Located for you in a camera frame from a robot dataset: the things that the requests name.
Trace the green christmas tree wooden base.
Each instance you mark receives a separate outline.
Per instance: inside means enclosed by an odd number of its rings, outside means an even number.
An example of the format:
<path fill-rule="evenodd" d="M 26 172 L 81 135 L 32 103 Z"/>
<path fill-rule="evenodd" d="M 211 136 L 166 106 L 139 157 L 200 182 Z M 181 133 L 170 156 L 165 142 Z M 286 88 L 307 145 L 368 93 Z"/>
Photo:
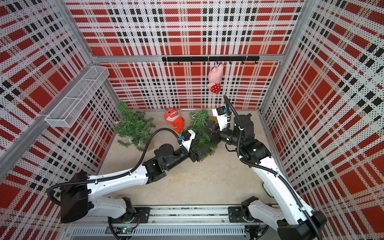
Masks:
<path fill-rule="evenodd" d="M 122 101 L 117 103 L 117 110 L 121 115 L 115 128 L 121 138 L 118 143 L 126 148 L 134 146 L 142 152 L 156 128 L 154 118 L 147 118 L 145 112 L 130 109 L 128 104 Z"/>

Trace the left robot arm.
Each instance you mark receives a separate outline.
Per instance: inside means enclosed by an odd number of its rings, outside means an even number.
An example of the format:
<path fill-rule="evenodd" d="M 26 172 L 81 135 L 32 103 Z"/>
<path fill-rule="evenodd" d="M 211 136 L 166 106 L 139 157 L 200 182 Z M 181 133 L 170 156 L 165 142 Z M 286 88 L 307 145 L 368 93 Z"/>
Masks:
<path fill-rule="evenodd" d="M 134 218 L 136 211 L 129 198 L 111 199 L 106 195 L 157 182 L 186 159 L 201 161 L 210 147 L 204 145 L 194 149 L 192 144 L 198 142 L 200 137 L 192 130 L 183 132 L 177 139 L 178 150 L 171 144 L 163 144 L 154 151 L 152 159 L 144 161 L 141 158 L 131 169 L 99 176 L 87 176 L 85 172 L 79 172 L 69 182 L 51 186 L 47 195 L 60 206 L 61 222 L 72 223 L 88 216 Z"/>

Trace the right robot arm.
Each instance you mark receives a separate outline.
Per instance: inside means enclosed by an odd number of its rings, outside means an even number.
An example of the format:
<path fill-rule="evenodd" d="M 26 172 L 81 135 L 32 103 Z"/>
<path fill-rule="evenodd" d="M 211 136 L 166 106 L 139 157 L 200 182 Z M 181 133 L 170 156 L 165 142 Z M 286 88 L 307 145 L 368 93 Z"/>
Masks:
<path fill-rule="evenodd" d="M 245 221 L 259 220 L 277 231 L 282 240 L 320 240 L 327 222 L 321 211 L 314 211 L 294 190 L 279 170 L 271 152 L 254 134 L 252 115 L 228 110 L 213 110 L 217 123 L 203 128 L 212 144 L 223 142 L 235 146 L 239 160 L 263 181 L 268 193 L 277 201 L 275 209 L 256 197 L 242 202 Z"/>

